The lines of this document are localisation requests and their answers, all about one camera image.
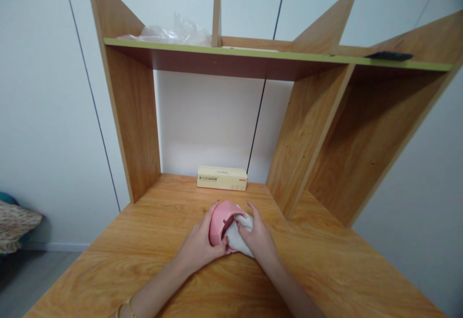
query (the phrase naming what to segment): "wooden desk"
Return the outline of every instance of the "wooden desk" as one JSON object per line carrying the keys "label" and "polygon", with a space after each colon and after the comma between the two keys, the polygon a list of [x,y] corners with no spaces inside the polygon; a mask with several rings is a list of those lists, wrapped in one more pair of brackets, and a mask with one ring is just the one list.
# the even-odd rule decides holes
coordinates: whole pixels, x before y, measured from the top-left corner
{"label": "wooden desk", "polygon": [[[304,193],[288,224],[267,187],[245,192],[197,188],[195,177],[162,174],[128,205],[26,317],[105,317],[179,249],[215,200],[259,208],[284,263],[327,317],[444,317],[353,230]],[[286,317],[289,312],[255,260],[231,254],[185,283],[160,316]]]}

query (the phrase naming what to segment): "patterned cushion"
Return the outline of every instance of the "patterned cushion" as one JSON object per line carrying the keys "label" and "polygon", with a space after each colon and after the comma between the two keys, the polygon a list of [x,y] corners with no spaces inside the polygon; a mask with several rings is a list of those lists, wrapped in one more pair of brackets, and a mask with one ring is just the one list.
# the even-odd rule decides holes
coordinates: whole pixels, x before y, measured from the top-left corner
{"label": "patterned cushion", "polygon": [[42,220],[40,213],[0,200],[0,253],[13,253],[21,247],[19,239]]}

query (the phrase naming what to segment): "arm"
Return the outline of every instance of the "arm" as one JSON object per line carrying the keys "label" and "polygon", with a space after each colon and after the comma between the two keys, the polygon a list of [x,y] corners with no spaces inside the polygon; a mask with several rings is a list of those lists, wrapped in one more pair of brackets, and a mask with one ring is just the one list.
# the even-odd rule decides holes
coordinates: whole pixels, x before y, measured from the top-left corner
{"label": "arm", "polygon": [[[216,206],[217,202],[206,212],[203,220],[193,227],[177,255],[132,297],[130,307],[137,318],[157,315],[189,276],[214,259],[225,255],[227,238],[216,247],[212,247],[209,243],[209,226]],[[123,305],[119,317],[130,318],[130,307]]]}
{"label": "arm", "polygon": [[294,317],[324,317],[307,292],[283,265],[269,227],[262,221],[257,208],[249,201],[247,204],[254,215],[254,227],[249,232],[242,225],[238,225],[238,231],[288,305],[291,314]]}

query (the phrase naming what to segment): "pink object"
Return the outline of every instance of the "pink object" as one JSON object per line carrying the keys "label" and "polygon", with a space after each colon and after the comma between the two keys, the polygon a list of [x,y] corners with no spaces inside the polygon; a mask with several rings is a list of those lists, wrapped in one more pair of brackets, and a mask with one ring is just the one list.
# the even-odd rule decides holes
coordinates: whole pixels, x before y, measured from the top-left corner
{"label": "pink object", "polygon": [[[233,223],[233,215],[241,214],[246,218],[246,213],[229,200],[220,203],[212,213],[211,226],[209,228],[209,242],[218,246],[222,241],[225,231]],[[227,254],[237,252],[236,249],[227,246]]]}

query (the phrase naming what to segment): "green shelf edge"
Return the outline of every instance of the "green shelf edge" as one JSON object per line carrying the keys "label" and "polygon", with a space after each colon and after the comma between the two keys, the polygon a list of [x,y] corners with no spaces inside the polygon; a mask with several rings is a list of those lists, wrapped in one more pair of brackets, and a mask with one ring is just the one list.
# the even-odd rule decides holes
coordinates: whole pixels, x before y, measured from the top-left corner
{"label": "green shelf edge", "polygon": [[272,51],[257,51],[248,49],[230,49],[216,47],[201,47],[201,46],[186,46],[170,43],[155,43],[155,42],[139,42],[131,40],[110,39],[105,38],[105,44],[108,46],[122,46],[144,49],[156,49],[177,52],[205,53],[205,54],[222,54],[235,55],[256,58],[272,58],[272,59],[288,59],[288,60],[303,60],[315,61],[323,63],[339,63],[339,64],[357,64],[366,66],[383,66],[397,67],[404,69],[429,70],[429,71],[450,71],[452,64],[438,63],[421,63],[413,61],[396,62],[390,60],[379,60],[369,58],[347,57],[341,55],[325,55],[325,54],[306,54],[306,53],[291,53],[291,52],[272,52]]}

